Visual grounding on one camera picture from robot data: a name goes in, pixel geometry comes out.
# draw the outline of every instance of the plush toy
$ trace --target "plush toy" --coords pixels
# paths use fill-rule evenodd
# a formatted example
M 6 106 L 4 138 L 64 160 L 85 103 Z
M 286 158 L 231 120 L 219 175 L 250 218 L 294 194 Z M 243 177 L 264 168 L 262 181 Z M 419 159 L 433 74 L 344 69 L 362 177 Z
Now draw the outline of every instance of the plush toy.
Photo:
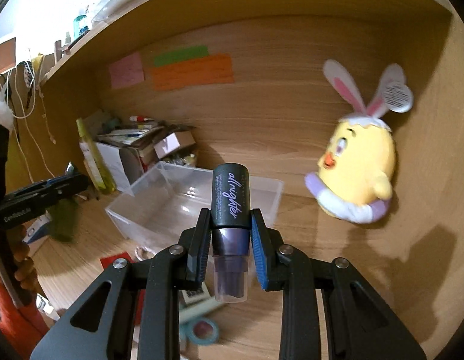
M 413 95 L 398 64 L 385 69 L 368 107 L 352 76 L 337 61 L 325 62 L 324 75 L 355 113 L 339 120 L 318 161 L 318 172 L 308 174 L 305 185 L 329 215 L 353 223 L 375 222 L 389 208 L 395 166 L 391 130 L 380 118 L 388 110 L 408 111 Z

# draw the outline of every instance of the tape roll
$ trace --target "tape roll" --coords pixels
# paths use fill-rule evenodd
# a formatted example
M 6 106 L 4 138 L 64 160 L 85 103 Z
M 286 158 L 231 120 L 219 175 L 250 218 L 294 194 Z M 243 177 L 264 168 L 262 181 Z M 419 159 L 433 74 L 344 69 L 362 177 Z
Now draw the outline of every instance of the tape roll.
M 206 338 L 200 338 L 195 334 L 195 329 L 199 327 L 201 324 L 206 324 L 209 329 L 211 329 L 211 334 L 209 334 Z M 193 321 L 190 321 L 186 325 L 186 334 L 189 338 L 190 342 L 200 346 L 207 346 L 214 344 L 219 339 L 219 327 L 217 324 L 210 320 L 209 318 L 197 318 Z

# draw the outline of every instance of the wooden shelf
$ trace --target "wooden shelf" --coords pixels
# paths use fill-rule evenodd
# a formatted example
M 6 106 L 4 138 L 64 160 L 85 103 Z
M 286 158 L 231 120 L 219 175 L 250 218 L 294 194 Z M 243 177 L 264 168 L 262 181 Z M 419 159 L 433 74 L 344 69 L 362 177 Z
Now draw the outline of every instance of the wooden shelf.
M 111 62 L 168 36 L 218 23 L 276 15 L 403 22 L 450 14 L 447 0 L 134 0 L 81 39 L 44 77 Z

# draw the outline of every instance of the pink sticky note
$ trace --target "pink sticky note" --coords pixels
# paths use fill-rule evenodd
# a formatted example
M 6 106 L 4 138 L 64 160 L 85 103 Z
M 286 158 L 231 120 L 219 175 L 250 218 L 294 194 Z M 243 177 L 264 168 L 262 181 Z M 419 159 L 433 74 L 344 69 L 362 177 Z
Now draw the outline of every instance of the pink sticky note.
M 144 81 L 140 53 L 135 52 L 109 65 L 112 89 L 125 88 Z

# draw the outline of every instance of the green bottle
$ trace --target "green bottle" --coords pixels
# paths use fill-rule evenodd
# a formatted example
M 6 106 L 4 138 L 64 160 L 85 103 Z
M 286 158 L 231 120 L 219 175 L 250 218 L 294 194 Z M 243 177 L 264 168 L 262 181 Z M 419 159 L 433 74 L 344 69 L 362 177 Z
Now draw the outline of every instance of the green bottle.
M 84 153 L 87 163 L 89 176 L 92 178 L 94 185 L 104 194 L 115 191 L 116 185 L 112 178 L 111 172 L 104 164 L 102 156 L 87 132 L 82 119 L 77 119 L 77 129 L 79 130 L 79 146 Z

